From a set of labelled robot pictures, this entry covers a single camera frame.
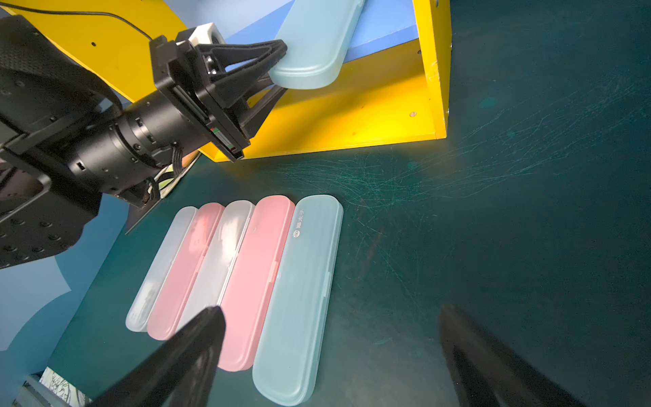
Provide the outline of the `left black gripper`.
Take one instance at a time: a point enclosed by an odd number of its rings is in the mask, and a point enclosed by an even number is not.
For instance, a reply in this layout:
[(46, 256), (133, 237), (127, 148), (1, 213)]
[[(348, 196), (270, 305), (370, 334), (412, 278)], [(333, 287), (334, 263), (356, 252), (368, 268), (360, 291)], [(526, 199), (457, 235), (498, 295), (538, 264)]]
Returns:
[[(160, 36), (149, 42), (149, 50), (157, 90), (232, 162), (244, 158), (247, 139), (256, 136), (287, 91), (269, 75), (288, 51), (283, 40), (193, 46)], [(233, 105), (236, 116), (228, 112)]]

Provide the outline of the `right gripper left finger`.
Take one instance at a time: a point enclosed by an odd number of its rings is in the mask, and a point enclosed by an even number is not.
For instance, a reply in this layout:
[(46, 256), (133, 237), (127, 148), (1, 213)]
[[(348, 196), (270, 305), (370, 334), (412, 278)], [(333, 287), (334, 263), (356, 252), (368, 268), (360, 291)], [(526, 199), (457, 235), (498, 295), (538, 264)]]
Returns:
[(225, 338), (219, 306), (208, 307), (92, 406), (206, 406)]

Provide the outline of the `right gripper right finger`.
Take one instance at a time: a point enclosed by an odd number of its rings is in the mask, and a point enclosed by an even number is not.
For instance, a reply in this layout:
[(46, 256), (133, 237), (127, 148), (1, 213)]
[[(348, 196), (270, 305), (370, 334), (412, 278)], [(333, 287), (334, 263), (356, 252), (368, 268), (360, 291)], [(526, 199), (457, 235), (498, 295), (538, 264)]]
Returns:
[(461, 406), (584, 405), (454, 305), (442, 307), (439, 333)]

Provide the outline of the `small pink pencil case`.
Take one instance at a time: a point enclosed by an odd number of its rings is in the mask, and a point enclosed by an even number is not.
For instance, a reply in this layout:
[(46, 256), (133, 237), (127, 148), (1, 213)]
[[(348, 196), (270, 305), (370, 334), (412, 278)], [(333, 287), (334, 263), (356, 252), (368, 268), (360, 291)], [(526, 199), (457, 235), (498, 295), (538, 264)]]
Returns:
[(255, 206), (221, 303), (225, 337), (218, 368), (224, 371), (246, 371), (254, 364), (294, 210), (282, 195)]

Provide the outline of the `light teal pencil case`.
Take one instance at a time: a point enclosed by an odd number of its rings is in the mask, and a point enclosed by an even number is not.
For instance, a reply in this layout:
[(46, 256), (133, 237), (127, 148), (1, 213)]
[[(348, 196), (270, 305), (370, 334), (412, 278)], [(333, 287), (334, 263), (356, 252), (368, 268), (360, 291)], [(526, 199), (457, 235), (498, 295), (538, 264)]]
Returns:
[(364, 0), (298, 0), (276, 37), (288, 47), (270, 70), (277, 86), (295, 90), (324, 88), (337, 79)]

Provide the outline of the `frosted white pencil case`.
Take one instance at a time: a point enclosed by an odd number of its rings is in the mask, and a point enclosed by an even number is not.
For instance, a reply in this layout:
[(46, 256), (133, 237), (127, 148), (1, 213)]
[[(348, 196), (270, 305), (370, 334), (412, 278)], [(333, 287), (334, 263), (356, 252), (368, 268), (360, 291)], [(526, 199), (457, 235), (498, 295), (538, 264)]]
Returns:
[(184, 207), (177, 212), (171, 222), (127, 313), (125, 326), (128, 330), (147, 331), (154, 305), (197, 212), (198, 209), (193, 206)]

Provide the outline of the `pink translucent pencil case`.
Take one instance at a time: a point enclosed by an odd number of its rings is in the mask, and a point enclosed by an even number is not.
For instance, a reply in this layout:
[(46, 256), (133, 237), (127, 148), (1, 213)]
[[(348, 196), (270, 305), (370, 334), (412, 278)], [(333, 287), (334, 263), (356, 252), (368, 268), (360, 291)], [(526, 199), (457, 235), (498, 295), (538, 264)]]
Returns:
[(150, 315), (147, 334), (151, 338), (164, 341), (176, 333), (224, 210), (220, 203), (207, 203), (198, 209)]

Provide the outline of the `clear white pencil case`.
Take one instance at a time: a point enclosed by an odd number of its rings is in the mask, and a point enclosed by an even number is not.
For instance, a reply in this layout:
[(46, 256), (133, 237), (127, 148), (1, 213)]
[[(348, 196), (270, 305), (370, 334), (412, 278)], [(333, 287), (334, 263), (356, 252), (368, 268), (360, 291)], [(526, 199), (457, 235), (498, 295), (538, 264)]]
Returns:
[(207, 307), (219, 306), (231, 278), (255, 205), (237, 200), (225, 207), (208, 246), (177, 331)]

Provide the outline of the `teal green pencil case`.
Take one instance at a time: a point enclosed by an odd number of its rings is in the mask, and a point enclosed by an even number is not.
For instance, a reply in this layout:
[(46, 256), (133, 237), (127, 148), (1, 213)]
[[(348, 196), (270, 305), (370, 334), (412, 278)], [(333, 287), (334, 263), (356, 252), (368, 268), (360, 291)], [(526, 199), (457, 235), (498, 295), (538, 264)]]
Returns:
[(343, 207), (332, 195), (296, 205), (253, 366), (253, 381), (283, 406), (315, 390)]

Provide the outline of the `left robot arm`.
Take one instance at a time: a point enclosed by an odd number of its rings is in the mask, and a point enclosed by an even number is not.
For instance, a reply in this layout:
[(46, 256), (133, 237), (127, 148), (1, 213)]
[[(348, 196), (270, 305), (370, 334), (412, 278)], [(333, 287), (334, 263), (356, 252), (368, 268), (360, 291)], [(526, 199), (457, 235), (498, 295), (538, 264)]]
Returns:
[(189, 32), (149, 44), (155, 90), (124, 107), (20, 15), (1, 21), (1, 265), (74, 246), (103, 195), (144, 207), (156, 176), (212, 144), (230, 161), (284, 94), (270, 70), (281, 40), (193, 44)]

